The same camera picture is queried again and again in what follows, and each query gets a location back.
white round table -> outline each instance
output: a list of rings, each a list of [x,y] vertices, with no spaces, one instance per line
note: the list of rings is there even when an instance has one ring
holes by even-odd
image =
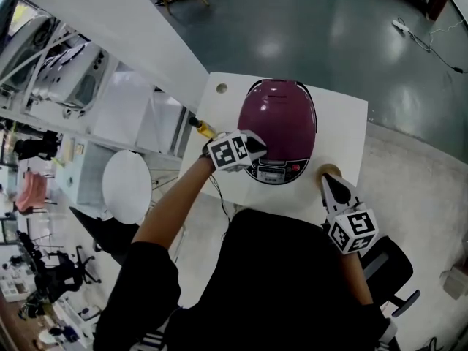
[[[152,192],[151,174],[142,156],[119,151],[110,158],[102,177],[102,194],[118,221],[140,221],[148,211]]]

cable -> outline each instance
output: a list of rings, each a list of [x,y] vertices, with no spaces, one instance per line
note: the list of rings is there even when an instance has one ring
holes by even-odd
[[[462,24],[463,22],[465,21],[465,19],[461,20],[460,22],[457,22],[455,25],[453,26],[448,26],[448,29],[447,30],[442,30],[442,29],[437,29],[436,31],[431,31],[429,33],[429,37],[431,38],[431,41],[429,43],[429,48],[432,50],[432,42],[434,41],[434,35],[435,33],[441,31],[441,32],[449,32],[450,29],[454,29],[455,27],[457,27],[458,25]]]
[[[426,342],[428,344],[427,346],[424,346],[423,348],[420,348],[417,351],[442,351],[444,347],[440,347],[439,349],[437,348],[437,337],[433,336],[429,342]]]
[[[173,178],[173,179],[170,179],[169,181],[164,182],[163,184],[160,184],[160,185],[154,187],[154,188],[153,188],[153,191],[154,191],[155,189],[158,189],[158,188],[160,188],[160,187],[163,187],[165,184],[168,184],[168,183],[170,183],[170,182],[172,182],[172,181],[175,181],[177,178],[178,178],[178,177],[175,177],[175,178]]]
[[[460,73],[460,74],[467,74],[468,71],[466,70],[463,70],[462,68],[459,68],[459,67],[453,67],[452,65],[448,64],[446,62],[446,60],[444,60],[440,54],[437,53],[437,51],[433,48],[430,48],[425,42],[423,42],[423,40],[421,40],[420,38],[418,38],[416,35],[414,35],[411,31],[408,31],[409,32],[409,35],[411,36],[411,38],[422,48],[424,49],[426,52],[430,53],[430,52],[434,52],[434,55],[436,55],[441,62],[443,62],[445,65],[447,65],[448,67],[450,67],[452,70],[456,71],[457,73]]]
[[[48,52],[50,49],[54,48],[56,45],[59,45],[63,42],[66,42],[68,39],[71,39],[73,37],[76,37],[78,35],[78,32],[75,31],[72,34],[68,34],[62,39],[57,40],[56,42],[46,46],[43,50],[40,50],[37,52],[35,55],[31,56],[27,60],[23,61],[21,64],[19,64],[16,68],[14,68],[11,72],[9,72],[7,75],[5,75],[1,80],[0,80],[0,86],[2,86],[7,80],[9,80],[13,75],[15,75],[17,72],[19,72],[22,68],[24,68],[27,64],[30,62],[34,61],[38,57],[40,57],[44,52]]]
[[[227,220],[229,221],[229,223],[231,223],[231,218],[229,217],[229,214],[227,214],[226,207],[224,206],[224,199],[222,197],[222,193],[221,193],[221,189],[219,188],[218,181],[216,180],[216,178],[210,175],[210,182],[213,185],[213,187],[217,190],[219,197],[221,199],[221,208],[224,214],[226,215]]]
[[[398,22],[400,22],[402,25],[406,26],[406,24],[404,23],[404,20],[403,18],[401,17],[398,17],[397,18]],[[430,53],[430,52],[434,52],[434,54],[439,58],[439,60],[441,62],[443,62],[445,65],[447,65],[448,67],[450,67],[453,71],[457,72],[457,73],[460,73],[460,74],[467,74],[468,73],[468,70],[463,70],[462,68],[459,68],[459,67],[453,67],[452,65],[450,65],[449,63],[446,62],[446,60],[444,60],[440,54],[437,53],[437,51],[435,49],[433,49],[433,47],[431,46],[432,45],[432,41],[433,41],[433,36],[432,34],[435,34],[436,32],[438,31],[442,31],[442,32],[449,32],[450,29],[453,29],[455,27],[457,27],[458,25],[460,25],[461,23],[463,23],[465,21],[465,19],[461,20],[460,22],[456,23],[455,25],[453,26],[450,26],[447,30],[442,30],[442,29],[437,29],[435,31],[432,31],[429,33],[429,36],[431,37],[431,42],[429,43],[429,45],[427,45],[421,38],[417,37],[412,31],[410,31],[408,29],[408,34],[409,36],[411,37],[411,39],[413,39],[417,45],[419,45],[422,49],[424,49],[427,53]]]

rice cooker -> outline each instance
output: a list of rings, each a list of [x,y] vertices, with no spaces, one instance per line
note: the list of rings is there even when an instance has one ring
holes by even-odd
[[[287,184],[306,169],[314,149],[314,102],[300,82],[259,80],[247,93],[238,128],[253,131],[267,147],[267,154],[254,160],[247,173],[264,184]]]

pink cloth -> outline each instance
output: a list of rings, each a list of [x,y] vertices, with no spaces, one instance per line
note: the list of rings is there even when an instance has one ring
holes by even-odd
[[[42,208],[45,202],[47,179],[39,173],[26,172],[23,192],[16,200],[16,207],[24,212],[29,207]]]

round hole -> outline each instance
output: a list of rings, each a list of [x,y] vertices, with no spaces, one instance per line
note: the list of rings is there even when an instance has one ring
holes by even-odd
[[[223,94],[226,91],[227,91],[227,84],[226,83],[220,83],[218,86],[216,86],[216,92],[218,94]]]

